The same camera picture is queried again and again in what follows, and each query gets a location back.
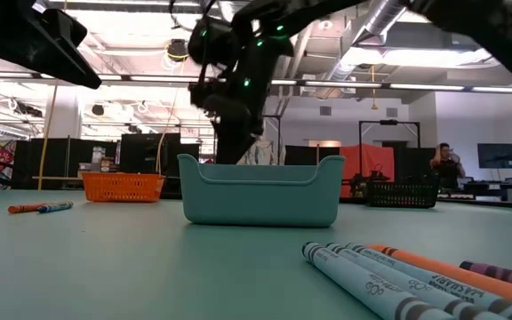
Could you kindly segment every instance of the teal plastic bin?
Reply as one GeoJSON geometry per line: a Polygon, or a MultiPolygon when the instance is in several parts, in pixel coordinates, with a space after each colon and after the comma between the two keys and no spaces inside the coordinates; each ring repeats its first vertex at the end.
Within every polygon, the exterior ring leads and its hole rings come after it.
{"type": "Polygon", "coordinates": [[[199,164],[178,155],[183,209],[200,224],[326,228],[337,218],[344,157],[314,165],[199,164]]]}

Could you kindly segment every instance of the black basket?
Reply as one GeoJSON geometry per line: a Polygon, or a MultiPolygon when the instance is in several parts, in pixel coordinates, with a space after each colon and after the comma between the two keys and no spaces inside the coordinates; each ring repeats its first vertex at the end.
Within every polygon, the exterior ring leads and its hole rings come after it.
{"type": "Polygon", "coordinates": [[[369,182],[370,206],[398,208],[432,208],[436,205],[438,185],[394,182],[369,182]]]}

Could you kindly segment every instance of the orange basket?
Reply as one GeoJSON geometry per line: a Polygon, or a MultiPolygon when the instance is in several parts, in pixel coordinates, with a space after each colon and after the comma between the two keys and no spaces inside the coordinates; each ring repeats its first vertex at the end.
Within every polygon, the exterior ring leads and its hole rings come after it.
{"type": "Polygon", "coordinates": [[[155,202],[164,185],[158,174],[87,172],[82,178],[86,199],[95,202],[155,202]]]}

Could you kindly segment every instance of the pillar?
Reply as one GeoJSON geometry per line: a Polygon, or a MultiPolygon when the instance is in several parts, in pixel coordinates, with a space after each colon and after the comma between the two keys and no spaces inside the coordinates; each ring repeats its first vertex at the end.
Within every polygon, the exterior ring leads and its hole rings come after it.
{"type": "MultiPolygon", "coordinates": [[[[54,86],[50,87],[44,112],[44,126],[49,125],[54,86]]],[[[59,86],[52,113],[49,138],[80,139],[85,103],[80,88],[75,86],[59,86]]]]}

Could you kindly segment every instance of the teal table surface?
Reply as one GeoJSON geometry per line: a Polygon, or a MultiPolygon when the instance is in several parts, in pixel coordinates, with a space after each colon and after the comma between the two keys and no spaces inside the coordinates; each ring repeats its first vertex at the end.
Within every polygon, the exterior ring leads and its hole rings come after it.
{"type": "Polygon", "coordinates": [[[192,225],[180,201],[97,204],[76,191],[0,191],[0,319],[377,319],[304,261],[308,241],[384,243],[451,264],[512,268],[512,210],[342,204],[331,228],[240,228],[192,225]],[[75,207],[7,213],[63,200],[75,207]]]}

